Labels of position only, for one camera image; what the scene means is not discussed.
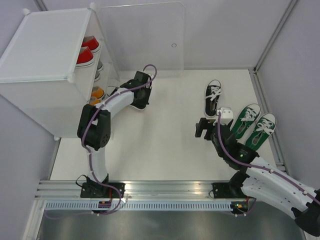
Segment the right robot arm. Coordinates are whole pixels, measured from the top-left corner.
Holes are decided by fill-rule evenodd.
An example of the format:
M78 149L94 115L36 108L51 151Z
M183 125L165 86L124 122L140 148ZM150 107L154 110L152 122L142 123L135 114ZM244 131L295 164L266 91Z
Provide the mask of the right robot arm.
M319 237L319 190L295 180L238 142L228 124L202 117L195 125L195 137L201 137L203 131L217 155L236 171L228 182L231 196L262 201L287 214L304 232Z

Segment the black sneaker back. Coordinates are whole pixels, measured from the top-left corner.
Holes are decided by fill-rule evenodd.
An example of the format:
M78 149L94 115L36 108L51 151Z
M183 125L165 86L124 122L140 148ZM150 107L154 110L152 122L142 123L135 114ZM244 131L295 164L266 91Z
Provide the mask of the black sneaker back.
M128 88L126 88L126 87L115 87L115 88L113 89L113 91L110 93L110 95L108 95L108 98L110 98L110 97L113 96L113 95L116 95L117 92L123 92L124 90L127 90L127 89L128 89ZM131 102L130 104L125 105L125 107L126 107L126 106L130 106L131 108L133 108L133 109L135 109L135 110L137 110L137 111L143 111L143 110L146 109L147 106L134 106L134 92L135 92L136 90L134 90L134 91L129 91L129 92L132 92L132 93L133 93L133 100L132 100L132 102Z

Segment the orange sneaker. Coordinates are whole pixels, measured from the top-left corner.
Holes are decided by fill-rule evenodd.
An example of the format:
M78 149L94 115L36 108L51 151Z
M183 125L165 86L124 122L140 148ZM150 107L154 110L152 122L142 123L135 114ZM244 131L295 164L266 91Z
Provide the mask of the orange sneaker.
M96 98L95 96L91 96L90 97L90 100L89 100L89 104L94 106L96 104L99 104L100 103L100 100L98 98Z
M91 97L103 99L105 97L105 92L100 86L94 86L91 91Z

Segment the grey sneaker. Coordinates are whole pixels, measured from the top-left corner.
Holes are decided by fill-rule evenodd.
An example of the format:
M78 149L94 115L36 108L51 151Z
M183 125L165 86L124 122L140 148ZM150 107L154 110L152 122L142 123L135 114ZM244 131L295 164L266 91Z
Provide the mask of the grey sneaker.
M100 72L97 70L97 71L95 72L94 82L99 81L100 78L101 78L101 74L100 74Z
M102 63L101 60L98 61L98 64L97 64L97 71L100 72L104 69L104 65Z

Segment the transparent cabinet door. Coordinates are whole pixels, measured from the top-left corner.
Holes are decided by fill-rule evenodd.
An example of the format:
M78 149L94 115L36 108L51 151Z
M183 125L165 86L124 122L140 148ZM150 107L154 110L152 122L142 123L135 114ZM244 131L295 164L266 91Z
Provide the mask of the transparent cabinet door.
M159 78L184 71L186 8L178 1L102 7L98 18L120 78L146 69Z

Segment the red sneaker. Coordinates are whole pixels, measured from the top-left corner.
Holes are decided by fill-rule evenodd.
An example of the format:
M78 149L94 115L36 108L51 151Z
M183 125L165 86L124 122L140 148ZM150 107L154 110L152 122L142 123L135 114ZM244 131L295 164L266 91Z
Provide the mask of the red sneaker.
M101 45L100 45L99 41L95 38L95 36L90 35L90 36L85 36L83 38L81 47L82 48L88 47L89 50L94 54L100 50Z
M89 67L94 63L94 56L89 47L81 47L75 67Z

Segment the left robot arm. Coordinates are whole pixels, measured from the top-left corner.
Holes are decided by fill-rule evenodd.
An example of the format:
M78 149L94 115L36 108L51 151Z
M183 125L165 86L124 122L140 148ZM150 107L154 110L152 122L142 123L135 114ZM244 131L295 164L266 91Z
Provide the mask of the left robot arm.
M89 174L81 186L81 198L112 198L123 195L124 184L109 183L106 167L106 145L111 138L113 117L127 106L144 110L149 104L155 76L137 71L133 79L113 90L111 95L96 105L86 104L80 116L77 136L88 155Z

